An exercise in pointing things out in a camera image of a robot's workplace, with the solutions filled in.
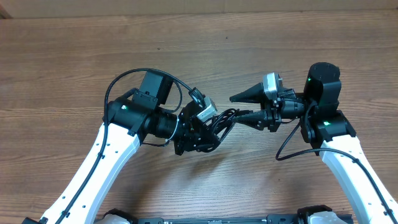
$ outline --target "wire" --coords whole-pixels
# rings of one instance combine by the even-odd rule
[[[225,139],[225,137],[229,134],[229,132],[232,130],[232,128],[235,126],[235,122],[232,121],[232,119],[236,116],[236,113],[239,110],[236,110],[234,108],[230,108],[224,112],[222,112],[218,116],[214,116],[207,121],[204,122],[203,125],[206,125],[209,121],[211,121],[211,124],[209,124],[206,127],[206,130],[209,131],[211,134],[219,134],[222,130],[224,130],[224,133],[221,135],[220,140],[217,144],[203,144],[197,147],[197,150],[201,152],[213,152]]]
[[[279,158],[279,154],[282,152],[283,148],[286,146],[286,144],[289,142],[289,140],[292,138],[292,136],[294,135],[294,133],[298,130],[298,128],[300,127],[300,123],[298,123],[296,125],[296,127],[294,127],[293,131],[289,134],[289,136],[286,138],[286,140],[284,141],[284,143],[280,146],[278,152],[276,153],[275,159],[278,161],[284,161],[286,159],[290,159],[292,157],[295,156],[299,156],[302,154],[306,154],[306,153],[310,153],[310,152],[320,152],[320,151],[327,151],[327,152],[335,152],[341,155],[344,155],[346,157],[349,157],[350,159],[353,160],[354,163],[356,163],[357,165],[359,165],[359,167],[363,170],[363,172],[365,173],[366,177],[369,179],[370,183],[372,184],[374,191],[376,192],[377,196],[379,197],[383,207],[386,209],[386,213],[390,216],[392,222],[394,224],[398,224],[397,220],[394,216],[394,214],[392,213],[392,210],[389,208],[386,200],[384,199],[384,197],[382,196],[379,187],[377,186],[377,184],[375,183],[374,179],[372,178],[372,176],[370,175],[369,171],[365,168],[365,166],[363,166],[363,164],[361,163],[361,161],[357,158],[355,158],[354,156],[352,156],[351,154],[348,154],[347,152],[341,151],[341,150],[337,150],[337,149],[330,149],[330,148],[319,148],[319,149],[306,149],[306,150],[302,150],[299,152],[295,152],[292,154],[289,154],[287,156],[281,157]]]
[[[103,138],[103,142],[101,145],[101,149],[99,150],[98,156],[93,164],[93,167],[91,168],[91,170],[89,171],[88,175],[86,176],[86,178],[84,179],[83,183],[81,184],[81,186],[79,187],[79,189],[76,191],[76,194],[73,196],[73,198],[70,200],[69,204],[67,205],[67,207],[65,208],[64,211],[62,211],[60,217],[58,218],[58,220],[55,222],[55,224],[60,224],[62,222],[62,220],[69,214],[70,209],[72,208],[73,204],[76,202],[76,199],[79,197],[79,195],[81,194],[81,192],[83,191],[83,189],[86,187],[88,181],[90,180],[91,176],[93,175],[96,167],[98,166],[98,163],[100,163],[100,160],[102,158],[102,155],[104,153],[105,150],[105,146],[106,146],[106,140],[108,138],[108,126],[109,126],[109,118],[108,118],[108,98],[109,98],[109,93],[111,92],[111,89],[113,87],[113,85],[119,81],[122,77],[134,73],[134,72],[148,72],[148,71],[155,71],[155,72],[159,72],[165,76],[170,77],[173,81],[178,82],[179,84],[181,84],[182,86],[184,86],[188,91],[192,91],[192,89],[185,84],[183,81],[179,80],[178,78],[175,78],[173,75],[158,70],[158,69],[153,69],[153,68],[137,68],[137,69],[132,69],[132,70],[128,70],[126,72],[123,72],[122,74],[120,74],[118,77],[116,77],[111,84],[109,84],[108,89],[106,90],[105,93],[105,99],[104,99],[104,138]]]
[[[317,105],[317,102],[316,102],[316,101],[313,101],[313,102],[310,104],[310,106],[308,107],[307,111],[305,112],[305,115],[304,115],[304,123],[305,123],[305,125],[310,125],[310,123],[308,122],[308,113],[309,113],[310,110],[311,110],[313,107],[315,107],[316,105]]]
[[[181,104],[182,104],[182,90],[181,90],[181,87],[180,87],[180,85],[178,84],[178,82],[176,82],[176,81],[173,81],[173,82],[175,83],[175,85],[176,85],[177,88],[178,88],[178,91],[180,92],[180,102],[178,103],[178,106],[177,106],[174,110],[168,110],[168,109],[162,108],[162,111],[163,111],[163,112],[166,112],[166,113],[174,113],[174,112],[178,111],[178,109],[180,109]]]
[[[281,124],[289,124],[289,123],[291,123],[294,120],[296,120],[296,119],[291,119],[290,121],[281,121],[280,123]]]
[[[171,74],[169,74],[167,72],[164,72],[164,71],[161,71],[161,70],[158,70],[158,69],[154,69],[154,68],[147,68],[147,69],[148,69],[148,71],[155,71],[155,72],[159,72],[159,73],[161,73],[161,74],[163,74],[165,76],[168,76],[172,80],[174,80],[174,81],[178,82],[179,84],[181,84],[182,86],[184,86],[188,91],[192,91],[191,87],[189,87],[183,81],[179,80],[178,78],[174,77],[173,75],[171,75]]]
[[[132,96],[136,91],[138,91],[137,88],[132,88],[131,90],[125,92],[121,97],[123,98],[129,98],[130,96]]]
[[[142,144],[145,144],[145,145],[148,145],[148,146],[155,146],[155,147],[165,147],[165,146],[167,146],[169,143],[170,143],[170,140],[169,140],[169,141],[166,141],[165,144],[153,144],[153,143],[146,143],[146,142],[143,142]]]

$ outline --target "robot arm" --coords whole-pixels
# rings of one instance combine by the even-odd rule
[[[337,149],[359,159],[370,173],[388,207],[392,209],[394,214],[397,213],[397,202],[392,198],[366,159],[357,137],[350,135],[336,136],[332,138],[332,141],[324,141],[322,148]],[[328,151],[321,151],[320,157],[337,178],[359,223],[393,223],[368,177],[357,164],[353,163],[352,159]]]
[[[118,176],[130,157],[137,152],[140,145],[138,135],[130,136],[127,134],[128,130],[126,128],[116,124],[110,124],[108,128],[107,146],[101,162],[98,163],[86,187],[62,220],[62,223],[94,223],[98,209],[116,176]],[[103,136],[104,125],[101,125],[98,136],[86,159],[58,200],[44,212],[41,220],[47,220],[47,224],[52,224],[60,218],[61,213],[70,203],[70,200],[93,167],[103,142]]]
[[[259,103],[261,106],[260,111],[249,111],[233,121],[258,130],[268,128],[270,132],[276,132],[281,124],[286,123],[282,119],[300,118],[279,149],[276,159],[281,161],[315,152],[338,179],[359,223],[397,223],[393,216],[398,211],[396,201],[370,166],[355,130],[343,113],[337,110],[341,90],[339,76],[338,67],[316,63],[308,72],[304,92],[295,93],[293,89],[283,87],[278,74],[270,73],[264,76],[262,83],[230,98],[232,102]],[[299,125],[304,141],[310,143],[313,149],[279,158],[281,150]],[[317,214],[307,215],[303,223],[311,223],[311,220],[312,223],[319,223],[322,218]]]
[[[146,75],[139,89],[134,88],[108,103],[110,89],[116,81],[128,73],[142,71]],[[182,92],[179,83],[189,90],[192,97],[179,115],[173,112],[180,104],[173,111],[160,107],[165,104],[173,83],[180,90],[180,104]],[[72,181],[39,222],[26,218],[23,224],[93,223],[122,167],[141,144],[149,144],[144,142],[148,134],[166,139],[165,144],[150,144],[153,146],[165,146],[173,141],[177,155],[184,151],[211,152],[232,129],[234,123],[230,118],[237,112],[230,109],[215,116],[216,106],[208,96],[160,70],[140,68],[121,74],[107,90],[104,124]],[[222,130],[224,137],[219,138],[217,134]]]

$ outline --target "wood grain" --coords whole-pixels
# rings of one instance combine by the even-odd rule
[[[1,223],[38,219],[53,204],[97,135],[106,87],[138,67],[170,72],[221,111],[256,110],[228,98],[267,72],[301,91],[311,64],[334,63],[343,82],[340,109],[398,199],[396,10],[1,20],[0,30]],[[123,79],[111,98],[142,78]],[[167,103],[178,103],[176,89]],[[99,215],[116,207],[137,217],[255,217],[316,204],[352,213],[319,158],[275,161],[293,127],[268,133],[236,125],[210,154],[144,146]],[[308,147],[297,134],[284,153]]]
[[[0,0],[13,17],[54,18],[395,9],[398,0]]]

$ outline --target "wooden table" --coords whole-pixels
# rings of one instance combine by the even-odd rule
[[[340,67],[339,108],[398,199],[396,10],[1,20],[1,223],[37,220],[63,192],[93,144],[116,75],[158,68],[211,96],[220,111],[257,110],[228,99],[272,71],[302,91],[315,62]],[[111,99],[139,87],[143,75],[123,79]],[[167,107],[177,103],[173,88]],[[352,213],[319,157],[275,161],[294,125],[278,133],[236,125],[209,154],[141,147],[98,214],[116,207],[137,217],[258,217],[316,204]],[[298,133],[284,153],[309,147]]]

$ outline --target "silver metal part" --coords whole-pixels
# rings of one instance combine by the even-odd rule
[[[309,216],[308,224],[345,224],[334,212],[317,212]]]
[[[197,115],[197,118],[201,122],[205,122],[209,118],[212,118],[214,115],[217,114],[217,107],[214,104],[213,100],[211,100],[208,96],[205,97],[205,105],[206,108]]]
[[[278,97],[278,87],[282,86],[282,79],[278,73],[269,73],[262,78],[262,85],[264,86],[264,93],[268,100],[276,101]]]
[[[117,215],[107,214],[102,220],[95,222],[96,224],[130,224],[125,218]]]

